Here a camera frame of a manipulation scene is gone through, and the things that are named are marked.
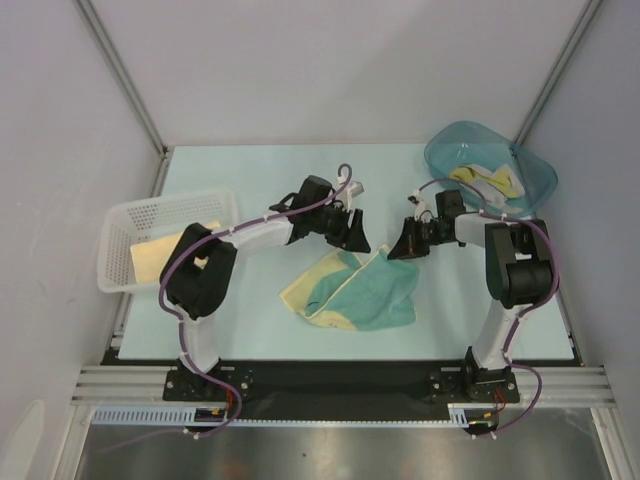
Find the green towel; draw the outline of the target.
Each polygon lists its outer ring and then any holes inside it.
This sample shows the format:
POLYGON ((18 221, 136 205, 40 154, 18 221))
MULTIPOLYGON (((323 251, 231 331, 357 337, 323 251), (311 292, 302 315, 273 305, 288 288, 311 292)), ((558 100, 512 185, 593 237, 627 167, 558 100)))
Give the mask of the green towel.
POLYGON ((369 258, 334 250, 280 293, 293 313, 321 328, 373 332, 416 321, 412 294, 419 269, 388 258, 381 246, 369 258))

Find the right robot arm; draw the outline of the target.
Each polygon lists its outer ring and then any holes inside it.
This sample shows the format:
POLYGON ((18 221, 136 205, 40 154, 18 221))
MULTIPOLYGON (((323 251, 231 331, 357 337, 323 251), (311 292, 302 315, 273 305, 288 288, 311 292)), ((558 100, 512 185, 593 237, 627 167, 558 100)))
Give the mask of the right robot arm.
POLYGON ((468 348, 460 377, 463 395, 481 402, 507 380, 513 368, 511 346, 533 310, 546 304, 559 286, 559 272, 546 224, 466 209, 461 192, 435 196, 432 212, 418 190, 408 201, 415 210, 388 254, 390 260, 423 258, 433 246, 456 243, 484 249, 485 279, 492 302, 477 340, 468 348))

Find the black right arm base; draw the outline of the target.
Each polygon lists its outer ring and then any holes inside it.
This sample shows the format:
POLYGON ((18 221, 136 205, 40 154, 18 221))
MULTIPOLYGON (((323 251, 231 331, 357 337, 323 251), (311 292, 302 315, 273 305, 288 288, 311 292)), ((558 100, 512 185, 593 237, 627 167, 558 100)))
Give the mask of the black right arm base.
POLYGON ((428 374, 432 403, 520 402, 516 377, 509 366, 498 369, 480 367, 469 347, 459 368, 441 368, 428 374))

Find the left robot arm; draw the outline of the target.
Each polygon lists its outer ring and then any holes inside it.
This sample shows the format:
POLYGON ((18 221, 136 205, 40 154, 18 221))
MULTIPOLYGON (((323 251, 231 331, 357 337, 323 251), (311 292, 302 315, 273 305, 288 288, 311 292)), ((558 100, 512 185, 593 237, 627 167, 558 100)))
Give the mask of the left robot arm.
POLYGON ((363 211, 351 206, 364 192, 350 173, 334 186, 310 175, 300 189, 252 220, 214 230, 200 223, 186 227, 160 274, 158 303, 176 317, 178 359, 189 370, 185 388, 199 400, 214 397, 220 361, 213 334, 213 314, 222 305, 240 261, 268 248, 293 244, 310 234, 347 252, 369 253, 363 211))

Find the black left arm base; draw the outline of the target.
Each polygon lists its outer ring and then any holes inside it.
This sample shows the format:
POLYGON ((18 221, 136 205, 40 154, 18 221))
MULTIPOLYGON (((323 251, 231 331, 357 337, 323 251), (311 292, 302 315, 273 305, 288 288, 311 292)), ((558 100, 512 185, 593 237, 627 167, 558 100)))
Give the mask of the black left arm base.
MULTIPOLYGON (((234 387, 245 399, 253 383, 253 372, 221 361, 208 375, 234 387)), ((227 388, 204 379, 180 364, 165 377, 162 399, 167 402, 222 402, 233 397, 227 388)))

